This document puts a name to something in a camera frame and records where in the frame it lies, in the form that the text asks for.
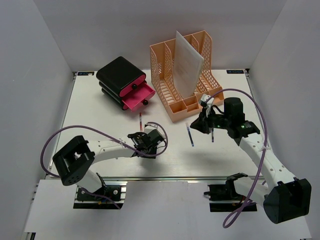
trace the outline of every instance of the tabletop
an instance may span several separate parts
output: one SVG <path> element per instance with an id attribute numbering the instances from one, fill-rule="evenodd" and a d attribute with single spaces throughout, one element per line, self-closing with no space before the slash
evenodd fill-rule
<path id="1" fill-rule="evenodd" d="M 146 81 L 150 86 L 151 72 L 144 70 Z M 227 74 L 226 70 L 213 70 L 214 77 L 223 89 L 235 88 L 251 95 L 244 74 Z M 226 130 L 214 130 L 214 142 L 211 135 L 202 134 L 191 129 L 194 147 L 191 146 L 185 123 L 192 123 L 198 115 L 180 122 L 172 123 L 157 94 L 149 104 L 135 112 L 121 110 L 101 92 L 96 75 L 77 76 L 63 127 L 85 125 L 96 128 L 113 137 L 121 138 L 140 130 L 139 113 L 142 112 L 142 123 L 148 121 L 161 124 L 168 134 L 168 148 L 156 159 L 141 157 L 109 159 L 90 167 L 102 177 L 223 177 L 239 172 L 254 176 L 257 167 L 249 156 L 231 139 Z M 246 120 L 254 122 L 261 130 L 260 120 L 251 100 L 234 91 L 224 92 L 224 97 L 239 97 L 243 102 Z M 83 135 L 86 140 L 104 140 L 105 137 L 81 128 L 68 129 L 62 132 L 57 142 L 58 151 L 74 136 Z M 55 166 L 51 171 L 57 173 Z"/>

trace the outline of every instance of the gray wall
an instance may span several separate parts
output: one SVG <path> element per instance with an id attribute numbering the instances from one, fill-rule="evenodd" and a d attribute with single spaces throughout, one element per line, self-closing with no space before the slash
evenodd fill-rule
<path id="1" fill-rule="evenodd" d="M 312 239 L 320 239 L 319 13 L 319 0 L 287 1 L 250 70 L 275 154 L 312 185 Z"/>
<path id="2" fill-rule="evenodd" d="M 215 69 L 249 68 L 286 0 L 34 0 L 73 71 L 122 55 L 150 68 L 149 45 L 206 30 Z"/>
<path id="3" fill-rule="evenodd" d="M 45 176 L 40 151 L 60 127 L 71 88 L 72 72 L 35 3 L 1 1 L 1 239 L 23 233 L 36 183 Z"/>

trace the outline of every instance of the perforated plastic divider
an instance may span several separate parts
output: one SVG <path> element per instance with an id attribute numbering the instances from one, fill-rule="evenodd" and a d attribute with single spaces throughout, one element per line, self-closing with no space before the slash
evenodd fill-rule
<path id="1" fill-rule="evenodd" d="M 199 100 L 204 93 L 212 95 L 222 89 L 211 72 L 212 39 L 206 31 L 190 34 L 185 38 L 204 58 L 202 72 L 193 94 L 196 96 L 196 100 Z M 173 80 L 174 59 L 172 55 L 175 49 L 172 41 L 169 40 L 150 46 L 151 82 L 170 119 L 172 122 L 176 122 L 199 113 L 202 107 L 199 104 L 196 105 L 196 102 L 190 102 L 192 97 L 182 99 L 175 88 Z M 220 93 L 214 98 L 214 104 L 219 105 L 223 103 L 223 100 L 224 95 Z"/>

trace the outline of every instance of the robotic arm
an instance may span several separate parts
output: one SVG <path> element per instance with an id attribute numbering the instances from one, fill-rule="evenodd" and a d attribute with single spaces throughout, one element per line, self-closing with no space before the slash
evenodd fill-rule
<path id="1" fill-rule="evenodd" d="M 228 135 L 259 166 L 264 149 L 263 137 L 253 122 L 245 120 L 241 100 L 237 97 L 226 98 L 224 112 L 216 114 L 213 101 L 206 103 L 209 97 L 203 95 L 200 103 L 203 106 L 202 112 L 190 127 L 204 134 L 212 133 L 214 128 L 227 130 Z M 266 149 L 261 173 L 268 187 L 257 184 L 250 199 L 263 206 L 273 223 L 278 224 L 309 213 L 310 183 L 306 179 L 296 178 L 271 149 Z M 251 178 L 244 173 L 237 173 L 227 178 L 225 190 L 231 198 L 237 198 L 239 195 L 247 196 L 252 185 Z"/>
<path id="2" fill-rule="evenodd" d="M 105 183 L 98 173 L 89 169 L 92 164 L 120 157 L 140 157 L 135 150 L 149 155 L 144 155 L 144 158 L 154 159 L 157 146 L 164 140 L 161 133 L 151 125 L 147 125 L 144 132 L 121 138 L 121 143 L 131 146 L 132 149 L 112 140 L 87 141 L 79 135 L 71 139 L 52 159 L 64 186 L 76 184 L 90 193 L 104 195 Z"/>

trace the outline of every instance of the blue pen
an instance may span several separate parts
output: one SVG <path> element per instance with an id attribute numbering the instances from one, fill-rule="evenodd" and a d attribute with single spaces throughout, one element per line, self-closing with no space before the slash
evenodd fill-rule
<path id="1" fill-rule="evenodd" d="M 190 142 L 191 142 L 191 145 L 192 147 L 194 147 L 194 141 L 192 140 L 192 137 L 191 137 L 191 132 L 190 132 L 190 128 L 189 128 L 189 124 L 186 122 L 185 123 L 185 126 L 186 126 L 186 130 L 188 131 L 188 134 L 189 134 L 189 138 L 190 138 Z"/>

